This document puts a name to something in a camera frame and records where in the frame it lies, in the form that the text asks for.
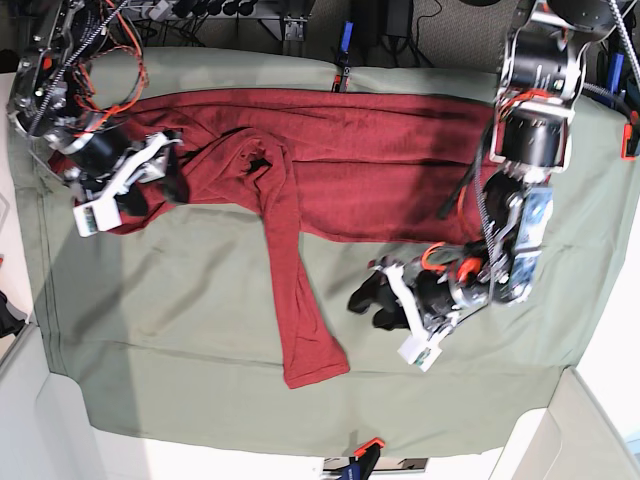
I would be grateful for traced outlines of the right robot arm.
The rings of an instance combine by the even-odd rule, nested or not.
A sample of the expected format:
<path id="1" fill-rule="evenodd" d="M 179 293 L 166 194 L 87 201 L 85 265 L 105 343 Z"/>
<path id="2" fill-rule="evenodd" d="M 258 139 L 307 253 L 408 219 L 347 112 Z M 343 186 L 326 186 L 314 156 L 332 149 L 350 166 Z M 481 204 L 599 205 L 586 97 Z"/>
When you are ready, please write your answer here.
<path id="1" fill-rule="evenodd" d="M 71 161 L 56 179 L 71 189 L 76 205 L 101 198 L 116 213 L 143 217 L 149 204 L 141 187 L 157 182 L 171 202 L 185 203 L 189 189 L 179 171 L 179 133 L 165 130 L 131 139 L 121 116 L 148 84 L 142 40 L 124 14 L 125 1 L 19 1 L 23 55 L 7 110 L 30 142 L 43 140 Z M 99 106 L 90 77 L 94 60 L 113 51 L 132 56 L 138 72 L 125 98 Z"/>

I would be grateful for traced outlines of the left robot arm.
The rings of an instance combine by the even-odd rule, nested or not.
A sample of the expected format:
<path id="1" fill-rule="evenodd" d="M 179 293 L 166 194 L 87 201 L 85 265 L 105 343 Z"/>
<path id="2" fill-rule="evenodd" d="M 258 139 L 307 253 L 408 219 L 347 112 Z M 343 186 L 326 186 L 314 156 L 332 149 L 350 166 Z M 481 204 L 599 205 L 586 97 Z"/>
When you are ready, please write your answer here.
<path id="1" fill-rule="evenodd" d="M 434 344 L 490 304 L 529 296 L 552 214 L 550 178 L 567 169 L 575 104 L 593 86 L 585 80 L 589 46 L 617 34 L 634 50 L 626 26 L 629 1 L 521 1 L 504 42 L 494 114 L 471 165 L 439 215 L 472 187 L 483 237 L 442 264 L 429 253 L 407 263 L 374 261 L 348 309 L 376 309 L 374 324 L 406 328 Z"/>

